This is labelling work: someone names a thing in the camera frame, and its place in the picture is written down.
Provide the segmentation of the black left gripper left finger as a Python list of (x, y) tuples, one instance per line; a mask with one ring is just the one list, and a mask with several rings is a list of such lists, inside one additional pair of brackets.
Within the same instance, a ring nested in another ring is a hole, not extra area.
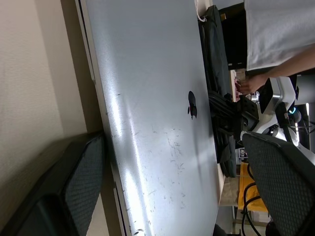
[(101, 191), (104, 133), (75, 138), (35, 183), (2, 236), (84, 236)]

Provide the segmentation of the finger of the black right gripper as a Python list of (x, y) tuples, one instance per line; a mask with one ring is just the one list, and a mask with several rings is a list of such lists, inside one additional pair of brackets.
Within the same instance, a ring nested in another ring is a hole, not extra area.
[(218, 114), (233, 114), (234, 107), (233, 102), (224, 98), (222, 95), (215, 91), (208, 92), (209, 104), (211, 111)]
[(214, 114), (213, 129), (227, 135), (234, 134), (234, 114)]

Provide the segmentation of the person's bare hand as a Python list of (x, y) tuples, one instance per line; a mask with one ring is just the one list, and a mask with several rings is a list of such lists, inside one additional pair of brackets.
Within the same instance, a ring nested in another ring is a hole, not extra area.
[(243, 95), (252, 94), (265, 85), (267, 79), (268, 77), (264, 74), (255, 75), (249, 79), (237, 82), (235, 84), (236, 90)]

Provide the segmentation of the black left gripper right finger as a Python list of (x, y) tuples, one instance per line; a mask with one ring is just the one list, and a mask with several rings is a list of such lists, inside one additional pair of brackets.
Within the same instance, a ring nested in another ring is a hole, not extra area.
[(315, 234), (315, 159), (293, 143), (243, 132), (258, 192), (282, 236)]

